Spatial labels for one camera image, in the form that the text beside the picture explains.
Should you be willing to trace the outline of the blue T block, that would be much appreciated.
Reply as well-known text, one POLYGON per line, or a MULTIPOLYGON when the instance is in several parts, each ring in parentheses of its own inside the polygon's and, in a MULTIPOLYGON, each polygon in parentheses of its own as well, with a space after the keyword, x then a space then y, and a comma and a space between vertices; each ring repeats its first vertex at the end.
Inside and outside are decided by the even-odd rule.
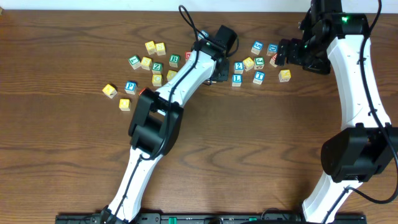
POLYGON ((256 71, 254 74, 253 83, 261 85, 264 81, 265 75, 266 74, 264 72, 256 71))

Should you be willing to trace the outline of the green B block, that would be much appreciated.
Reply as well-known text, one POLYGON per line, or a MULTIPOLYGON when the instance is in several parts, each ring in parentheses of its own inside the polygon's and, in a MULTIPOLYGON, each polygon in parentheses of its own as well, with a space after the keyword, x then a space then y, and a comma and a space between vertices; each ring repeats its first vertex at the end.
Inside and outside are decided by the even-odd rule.
POLYGON ((180 61, 180 56, 176 54, 171 54, 169 58, 169 65, 171 67, 177 68, 180 61))

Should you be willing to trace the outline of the yellow O block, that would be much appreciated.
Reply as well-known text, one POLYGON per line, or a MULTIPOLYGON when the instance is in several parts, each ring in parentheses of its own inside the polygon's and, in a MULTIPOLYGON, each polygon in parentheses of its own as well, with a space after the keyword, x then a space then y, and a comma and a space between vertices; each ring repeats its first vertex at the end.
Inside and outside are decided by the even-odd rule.
POLYGON ((131 101, 128 98, 122 98, 119 100, 119 109, 121 111, 130 111, 131 110, 131 101))
POLYGON ((167 72, 167 81, 171 81, 175 76, 176 76, 177 72, 174 70, 169 70, 167 72))

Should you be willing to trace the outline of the yellow C block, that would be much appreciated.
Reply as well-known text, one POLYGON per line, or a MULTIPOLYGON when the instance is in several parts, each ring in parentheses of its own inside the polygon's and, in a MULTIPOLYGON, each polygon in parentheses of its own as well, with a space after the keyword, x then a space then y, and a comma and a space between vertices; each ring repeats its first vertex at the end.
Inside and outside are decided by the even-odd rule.
POLYGON ((153 74, 152 76, 152 84, 154 86, 160 87, 162 86, 162 75, 161 74, 153 74))

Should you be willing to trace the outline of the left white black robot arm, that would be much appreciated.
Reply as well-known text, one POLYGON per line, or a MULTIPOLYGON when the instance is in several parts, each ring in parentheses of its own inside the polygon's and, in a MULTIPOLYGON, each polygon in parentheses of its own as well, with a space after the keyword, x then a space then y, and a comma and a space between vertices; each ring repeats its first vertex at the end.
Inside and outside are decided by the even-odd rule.
POLYGON ((228 66, 231 46, 220 40, 194 43, 192 54, 176 76, 156 91, 142 90, 129 127, 131 150, 127 169, 113 201, 104 207, 100 223, 129 223, 156 164, 174 146, 183 107, 197 88, 228 66))

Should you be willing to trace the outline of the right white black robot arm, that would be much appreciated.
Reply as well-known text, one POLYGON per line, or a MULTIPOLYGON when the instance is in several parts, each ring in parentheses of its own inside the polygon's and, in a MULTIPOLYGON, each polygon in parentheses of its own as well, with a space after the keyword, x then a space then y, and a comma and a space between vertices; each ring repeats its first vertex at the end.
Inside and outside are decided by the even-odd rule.
POLYGON ((351 193, 397 160, 397 128, 377 90, 366 15, 345 13, 339 0, 313 0, 299 25, 301 39, 279 42, 275 62, 334 73, 341 103, 341 130, 321 149, 323 173, 302 203, 308 223, 332 223, 351 193))

